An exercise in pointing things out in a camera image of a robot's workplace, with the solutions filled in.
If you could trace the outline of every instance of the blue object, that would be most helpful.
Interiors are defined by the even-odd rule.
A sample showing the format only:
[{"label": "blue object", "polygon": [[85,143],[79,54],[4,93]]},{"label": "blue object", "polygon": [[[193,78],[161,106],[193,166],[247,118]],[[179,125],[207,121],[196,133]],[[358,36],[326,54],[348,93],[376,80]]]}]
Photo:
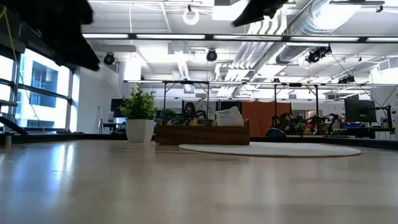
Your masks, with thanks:
[{"label": "blue object", "polygon": [[340,125],[340,128],[341,128],[341,129],[359,128],[360,125],[361,125],[361,124],[359,124],[359,123],[351,123],[351,124],[343,123],[343,124]]},{"label": "blue object", "polygon": [[277,128],[270,128],[266,132],[266,137],[272,137],[272,138],[286,138],[286,135],[283,131],[277,129]]}]

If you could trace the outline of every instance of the fluorescent light fixture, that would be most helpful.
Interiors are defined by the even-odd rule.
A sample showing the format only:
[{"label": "fluorescent light fixture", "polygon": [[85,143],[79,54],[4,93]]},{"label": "fluorescent light fixture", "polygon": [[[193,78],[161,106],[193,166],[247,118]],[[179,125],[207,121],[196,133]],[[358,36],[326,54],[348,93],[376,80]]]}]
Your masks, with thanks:
[{"label": "fluorescent light fixture", "polygon": [[[164,97],[162,97],[162,96],[155,96],[155,99],[157,99],[157,100],[163,100]],[[169,96],[166,96],[166,100],[179,100],[179,97],[169,97]]]},{"label": "fluorescent light fixture", "polygon": [[303,37],[291,37],[291,41],[324,41],[324,42],[356,42],[359,40],[359,37],[333,37],[333,36],[325,36],[325,37],[311,37],[311,36],[303,36]]},{"label": "fluorescent light fixture", "polygon": [[209,82],[209,84],[241,85],[243,82]]},{"label": "fluorescent light fixture", "polygon": [[398,42],[398,37],[370,37],[367,42]]},{"label": "fluorescent light fixture", "polygon": [[266,35],[214,35],[215,40],[253,40],[280,41],[282,37]]},{"label": "fluorescent light fixture", "polygon": [[329,44],[323,44],[323,43],[286,43],[288,46],[316,46],[316,47],[328,47]]},{"label": "fluorescent light fixture", "polygon": [[360,6],[380,6],[384,1],[330,1],[329,4],[337,5],[360,5]]},{"label": "fluorescent light fixture", "polygon": [[137,34],[136,37],[137,39],[205,39],[205,35],[201,34]]},{"label": "fluorescent light fixture", "polygon": [[248,85],[275,85],[280,83],[271,83],[271,82],[248,82]]},{"label": "fluorescent light fixture", "polygon": [[128,34],[83,34],[86,39],[128,39]]},{"label": "fluorescent light fixture", "polygon": [[125,80],[128,83],[163,83],[160,80]]}]

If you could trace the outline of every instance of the glass window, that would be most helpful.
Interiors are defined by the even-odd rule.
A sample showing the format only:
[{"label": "glass window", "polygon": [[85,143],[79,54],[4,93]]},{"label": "glass window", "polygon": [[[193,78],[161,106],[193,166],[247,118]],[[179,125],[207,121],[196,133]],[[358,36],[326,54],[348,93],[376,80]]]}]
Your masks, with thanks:
[{"label": "glass window", "polygon": [[11,80],[13,65],[13,60],[0,55],[0,78],[3,78],[5,80]]},{"label": "glass window", "polygon": [[28,100],[24,91],[18,90],[18,108],[16,109],[16,119],[21,127],[41,128],[38,117],[44,128],[65,128],[66,100],[27,91],[30,98]]},{"label": "glass window", "polygon": [[41,128],[42,125],[44,128],[52,128],[54,127],[55,122],[54,121],[41,121],[38,120],[27,120],[27,128]]},{"label": "glass window", "polygon": [[[0,100],[9,101],[10,100],[10,92],[11,92],[11,88],[9,86],[0,85]],[[8,113],[8,106],[2,106],[1,112]]]},{"label": "glass window", "polygon": [[20,70],[25,85],[68,95],[69,68],[58,66],[52,60],[26,49],[21,55]]}]

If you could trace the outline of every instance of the white paper bag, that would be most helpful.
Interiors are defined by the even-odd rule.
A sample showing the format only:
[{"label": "white paper bag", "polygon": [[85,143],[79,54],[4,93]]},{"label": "white paper bag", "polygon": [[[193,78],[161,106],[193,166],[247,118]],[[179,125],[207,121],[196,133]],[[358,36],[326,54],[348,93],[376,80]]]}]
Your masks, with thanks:
[{"label": "white paper bag", "polygon": [[218,126],[244,126],[242,115],[236,106],[229,110],[216,111],[216,115]]}]

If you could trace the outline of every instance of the wooden planter box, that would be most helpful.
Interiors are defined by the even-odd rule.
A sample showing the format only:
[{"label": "wooden planter box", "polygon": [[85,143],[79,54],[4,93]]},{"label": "wooden planter box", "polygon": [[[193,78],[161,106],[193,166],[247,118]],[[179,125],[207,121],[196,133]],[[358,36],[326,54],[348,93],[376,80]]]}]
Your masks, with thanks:
[{"label": "wooden planter box", "polygon": [[238,126],[174,126],[159,125],[155,142],[158,144],[222,144],[248,145],[249,122]]}]

